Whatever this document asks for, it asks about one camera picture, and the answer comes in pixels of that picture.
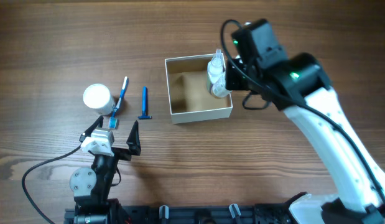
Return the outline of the white squeeze tube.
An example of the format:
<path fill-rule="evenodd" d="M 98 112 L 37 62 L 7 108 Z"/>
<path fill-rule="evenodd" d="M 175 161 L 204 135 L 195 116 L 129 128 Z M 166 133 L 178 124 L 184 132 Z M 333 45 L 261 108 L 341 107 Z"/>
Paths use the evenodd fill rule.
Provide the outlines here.
<path fill-rule="evenodd" d="M 225 73 L 211 78 L 210 93 L 216 98 L 224 98 L 231 93 L 226 89 Z"/>

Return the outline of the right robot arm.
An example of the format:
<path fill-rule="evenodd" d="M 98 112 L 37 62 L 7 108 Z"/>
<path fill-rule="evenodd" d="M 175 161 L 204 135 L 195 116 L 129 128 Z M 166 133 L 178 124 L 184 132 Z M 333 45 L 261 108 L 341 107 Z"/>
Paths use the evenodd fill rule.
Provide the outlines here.
<path fill-rule="evenodd" d="M 265 19 L 239 24 L 231 35 L 226 88 L 246 90 L 283 112 L 304 134 L 335 184 L 331 195 L 303 192 L 285 203 L 293 223 L 383 223 L 385 172 L 347 120 L 320 62 L 288 57 Z"/>

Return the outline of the white round jar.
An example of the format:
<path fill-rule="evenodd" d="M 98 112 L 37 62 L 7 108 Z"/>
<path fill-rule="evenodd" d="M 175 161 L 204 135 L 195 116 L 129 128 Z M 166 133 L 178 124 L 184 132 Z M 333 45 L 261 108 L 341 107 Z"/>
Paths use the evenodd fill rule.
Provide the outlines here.
<path fill-rule="evenodd" d="M 99 115 L 111 114 L 115 102 L 110 90 L 103 84 L 96 83 L 87 87 L 83 93 L 84 104 Z"/>

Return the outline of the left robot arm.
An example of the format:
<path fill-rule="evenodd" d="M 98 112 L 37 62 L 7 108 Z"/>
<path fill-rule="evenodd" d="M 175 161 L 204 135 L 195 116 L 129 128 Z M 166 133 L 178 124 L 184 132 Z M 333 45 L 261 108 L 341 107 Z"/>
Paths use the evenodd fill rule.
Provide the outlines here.
<path fill-rule="evenodd" d="M 132 223 L 131 216 L 116 198 L 108 195 L 114 175 L 119 173 L 118 162 L 130 161 L 141 154 L 139 123 L 134 122 L 126 144 L 127 148 L 114 147 L 111 129 L 103 127 L 103 117 L 80 136 L 80 149 L 94 156 L 91 166 L 77 169 L 70 177 L 75 208 L 65 211 L 64 223 Z"/>

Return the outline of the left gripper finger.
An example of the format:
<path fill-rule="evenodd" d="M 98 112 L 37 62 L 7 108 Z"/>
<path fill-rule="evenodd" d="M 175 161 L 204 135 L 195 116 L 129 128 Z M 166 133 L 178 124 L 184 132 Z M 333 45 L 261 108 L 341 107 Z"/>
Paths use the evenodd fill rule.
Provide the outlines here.
<path fill-rule="evenodd" d="M 80 135 L 79 141 L 83 142 L 86 139 L 86 137 L 90 137 L 92 132 L 96 128 L 102 128 L 103 127 L 103 120 L 104 120 L 103 116 L 102 115 L 99 116 L 97 118 L 97 120 Z"/>
<path fill-rule="evenodd" d="M 129 147 L 129 151 L 132 155 L 140 156 L 141 155 L 141 142 L 139 139 L 139 123 L 135 120 L 131 132 L 129 133 L 128 140 L 126 144 Z"/>

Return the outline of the dark blue pump bottle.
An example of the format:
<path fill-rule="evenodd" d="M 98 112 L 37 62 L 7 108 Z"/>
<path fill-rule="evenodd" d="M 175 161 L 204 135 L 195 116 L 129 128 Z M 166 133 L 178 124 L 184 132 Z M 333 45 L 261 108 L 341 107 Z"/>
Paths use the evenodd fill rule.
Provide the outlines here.
<path fill-rule="evenodd" d="M 207 65 L 207 90 L 210 92 L 210 80 L 212 77 L 225 73 L 224 58 L 221 49 L 217 49 L 213 58 Z"/>

